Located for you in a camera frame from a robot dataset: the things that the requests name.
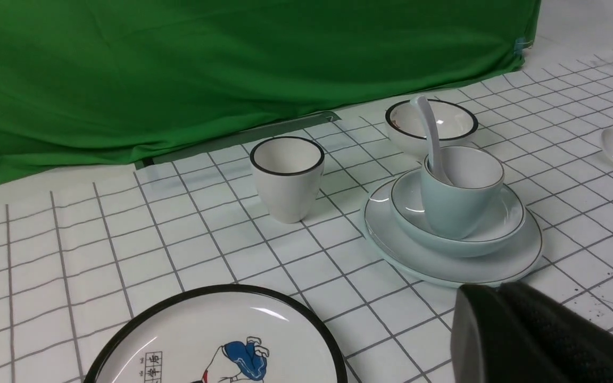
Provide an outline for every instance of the green cloth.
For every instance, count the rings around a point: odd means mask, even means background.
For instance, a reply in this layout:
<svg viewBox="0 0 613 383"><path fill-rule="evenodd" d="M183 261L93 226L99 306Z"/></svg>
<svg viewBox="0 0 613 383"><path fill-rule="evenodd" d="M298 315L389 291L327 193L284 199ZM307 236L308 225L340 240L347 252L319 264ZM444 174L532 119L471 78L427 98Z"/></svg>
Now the green cloth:
<svg viewBox="0 0 613 383"><path fill-rule="evenodd" d="M540 0L0 0L0 184L518 68Z"/></svg>

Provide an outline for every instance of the white bowl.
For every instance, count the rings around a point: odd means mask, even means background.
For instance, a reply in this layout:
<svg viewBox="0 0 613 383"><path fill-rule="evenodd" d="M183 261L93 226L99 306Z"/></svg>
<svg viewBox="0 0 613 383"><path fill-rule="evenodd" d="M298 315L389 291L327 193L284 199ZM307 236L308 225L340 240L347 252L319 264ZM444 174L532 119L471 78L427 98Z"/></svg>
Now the white bowl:
<svg viewBox="0 0 613 383"><path fill-rule="evenodd" d="M401 230L415 242L450 257L479 257L508 244L525 225L526 210L507 185L496 196L479 221L477 229L463 239L449 239L434 233L420 194L420 170L404 173L392 185L392 215Z"/></svg>
<svg viewBox="0 0 613 383"><path fill-rule="evenodd" d="M462 106L428 100L436 117L440 146L460 145L477 131L477 117ZM387 135L396 147L421 162L428 152L423 120L408 100L392 105L385 114Z"/></svg>

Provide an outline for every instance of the light blue bowl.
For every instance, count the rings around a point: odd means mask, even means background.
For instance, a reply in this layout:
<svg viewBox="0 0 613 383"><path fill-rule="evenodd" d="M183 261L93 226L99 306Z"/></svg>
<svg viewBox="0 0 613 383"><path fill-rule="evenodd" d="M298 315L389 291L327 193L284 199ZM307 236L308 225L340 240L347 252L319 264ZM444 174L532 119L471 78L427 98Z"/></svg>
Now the light blue bowl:
<svg viewBox="0 0 613 383"><path fill-rule="evenodd" d="M424 214L420 172L411 170L394 182L391 209L401 230L424 247L451 257L479 257L501 249L523 227L525 207L514 191L503 185L486 209L479 227L469 236L456 240L436 235Z"/></svg>

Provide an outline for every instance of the blue cloth illustration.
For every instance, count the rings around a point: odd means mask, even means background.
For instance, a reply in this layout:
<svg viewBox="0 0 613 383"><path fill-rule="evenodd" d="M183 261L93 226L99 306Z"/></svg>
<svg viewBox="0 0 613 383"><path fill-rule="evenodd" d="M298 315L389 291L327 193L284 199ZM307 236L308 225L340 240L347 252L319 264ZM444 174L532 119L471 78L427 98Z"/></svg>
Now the blue cloth illustration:
<svg viewBox="0 0 613 383"><path fill-rule="evenodd" d="M224 345L226 356L235 363L248 378L260 381L266 375L266 358L255 354L254 342L231 342Z"/></svg>

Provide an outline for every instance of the table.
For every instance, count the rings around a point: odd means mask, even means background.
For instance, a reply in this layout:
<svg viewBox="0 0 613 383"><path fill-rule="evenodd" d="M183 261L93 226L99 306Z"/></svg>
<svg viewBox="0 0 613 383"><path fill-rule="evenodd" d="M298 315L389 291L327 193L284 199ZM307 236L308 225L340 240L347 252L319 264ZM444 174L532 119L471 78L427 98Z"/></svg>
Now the table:
<svg viewBox="0 0 613 383"><path fill-rule="evenodd" d="M613 52L424 93L474 112L475 145L544 229L525 281L613 333ZM265 286L319 315L350 381L452 381L455 290L401 274L362 238L369 191L417 166L385 137L384 111L340 111L291 133L327 151L310 215L277 223L256 196L255 143L0 206L0 383L75 383L127 321L181 291Z"/></svg>

